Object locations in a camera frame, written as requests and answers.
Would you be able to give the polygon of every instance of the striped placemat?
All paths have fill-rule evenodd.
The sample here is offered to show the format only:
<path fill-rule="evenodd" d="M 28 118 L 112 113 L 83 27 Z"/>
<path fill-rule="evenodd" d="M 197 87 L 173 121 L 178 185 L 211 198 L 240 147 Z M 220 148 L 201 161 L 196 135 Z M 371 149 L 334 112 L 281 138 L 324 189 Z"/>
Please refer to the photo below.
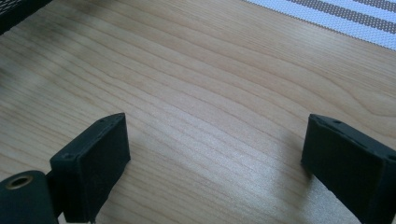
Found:
<path fill-rule="evenodd" d="M 246 0 L 396 50 L 396 0 Z"/>

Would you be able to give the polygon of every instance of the hole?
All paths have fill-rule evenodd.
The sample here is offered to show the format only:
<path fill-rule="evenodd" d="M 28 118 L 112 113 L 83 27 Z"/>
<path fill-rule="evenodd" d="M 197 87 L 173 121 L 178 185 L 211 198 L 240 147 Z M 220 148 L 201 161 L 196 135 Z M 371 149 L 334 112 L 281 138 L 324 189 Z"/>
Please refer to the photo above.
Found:
<path fill-rule="evenodd" d="M 28 185 L 30 182 L 32 182 L 33 177 L 31 175 L 22 175 L 18 176 L 11 181 L 9 181 L 6 185 L 7 189 L 19 189 L 23 186 Z"/>

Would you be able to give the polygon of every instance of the black object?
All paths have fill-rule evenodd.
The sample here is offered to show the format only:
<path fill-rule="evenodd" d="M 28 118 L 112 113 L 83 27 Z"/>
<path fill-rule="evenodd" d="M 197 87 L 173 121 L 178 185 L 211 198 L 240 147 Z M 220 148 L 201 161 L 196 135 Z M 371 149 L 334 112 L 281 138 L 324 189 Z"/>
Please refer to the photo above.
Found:
<path fill-rule="evenodd" d="M 302 164 L 362 223 L 391 223 L 396 152 L 347 124 L 310 115 Z"/>
<path fill-rule="evenodd" d="M 0 223 L 94 222 L 131 159 L 124 114 L 96 121 L 50 159 L 52 170 L 0 183 Z"/>
<path fill-rule="evenodd" d="M 43 173 L 27 171 L 0 183 L 0 223 L 58 223 Z"/>
<path fill-rule="evenodd" d="M 0 0 L 0 35 L 52 0 Z"/>

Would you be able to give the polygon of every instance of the wood grain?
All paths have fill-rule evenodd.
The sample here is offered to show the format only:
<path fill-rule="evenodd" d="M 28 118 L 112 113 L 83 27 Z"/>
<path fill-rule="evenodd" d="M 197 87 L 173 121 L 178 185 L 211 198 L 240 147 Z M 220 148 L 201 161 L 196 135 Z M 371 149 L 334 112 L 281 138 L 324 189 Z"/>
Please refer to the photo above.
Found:
<path fill-rule="evenodd" d="M 395 71 L 239 0 L 55 0 L 0 36 L 0 178 L 123 111 L 133 159 L 97 223 L 358 223 L 300 165 L 307 118 L 396 148 Z"/>

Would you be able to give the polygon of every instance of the wooden table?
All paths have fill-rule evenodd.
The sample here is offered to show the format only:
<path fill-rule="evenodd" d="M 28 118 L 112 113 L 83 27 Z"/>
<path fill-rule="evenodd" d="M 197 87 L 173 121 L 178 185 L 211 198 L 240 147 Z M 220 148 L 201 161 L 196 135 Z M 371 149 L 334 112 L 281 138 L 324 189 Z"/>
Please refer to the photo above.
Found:
<path fill-rule="evenodd" d="M 55 0 L 0 36 L 0 178 L 125 112 L 133 159 L 97 223 L 359 223 L 300 165 L 307 118 L 396 148 L 395 71 L 240 0 Z"/>

